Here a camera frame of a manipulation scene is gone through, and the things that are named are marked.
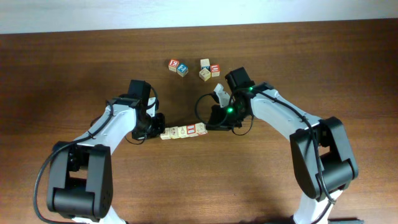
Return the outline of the red number 1 block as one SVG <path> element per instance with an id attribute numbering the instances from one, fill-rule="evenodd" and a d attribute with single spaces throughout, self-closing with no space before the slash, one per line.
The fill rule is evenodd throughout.
<path id="1" fill-rule="evenodd" d="M 187 136 L 195 137 L 198 136 L 198 132 L 195 124 L 187 125 Z"/>

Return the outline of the blue number 2 block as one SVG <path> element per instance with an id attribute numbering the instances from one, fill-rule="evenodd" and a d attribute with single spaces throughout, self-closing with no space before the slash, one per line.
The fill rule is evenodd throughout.
<path id="1" fill-rule="evenodd" d="M 177 67 L 177 73 L 181 77 L 184 77 L 188 73 L 188 67 L 183 63 L 179 64 Z"/>

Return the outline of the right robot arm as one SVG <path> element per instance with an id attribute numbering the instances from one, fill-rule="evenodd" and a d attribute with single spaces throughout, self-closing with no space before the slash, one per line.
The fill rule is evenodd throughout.
<path id="1" fill-rule="evenodd" d="M 290 143 L 294 174 L 302 190 L 290 223 L 331 223 L 336 199 L 359 174 L 358 164 L 343 123 L 322 119 L 284 99 L 270 84 L 255 84 L 245 68 L 229 72 L 210 93 L 215 105 L 206 124 L 214 131 L 240 128 L 246 117 L 271 125 Z"/>

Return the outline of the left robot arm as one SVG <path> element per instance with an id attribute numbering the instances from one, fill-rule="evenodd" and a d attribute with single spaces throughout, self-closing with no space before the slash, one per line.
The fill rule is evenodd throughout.
<path id="1" fill-rule="evenodd" d="M 127 134 L 132 143 L 142 144 L 164 132 L 165 118 L 158 113 L 155 89 L 142 80 L 131 80 L 127 93 L 106 101 L 103 115 L 73 141 L 57 142 L 41 165 L 34 185 L 33 208 L 45 222 L 38 206 L 41 177 L 49 170 L 47 208 L 64 223 L 124 223 L 113 201 L 111 156 Z"/>

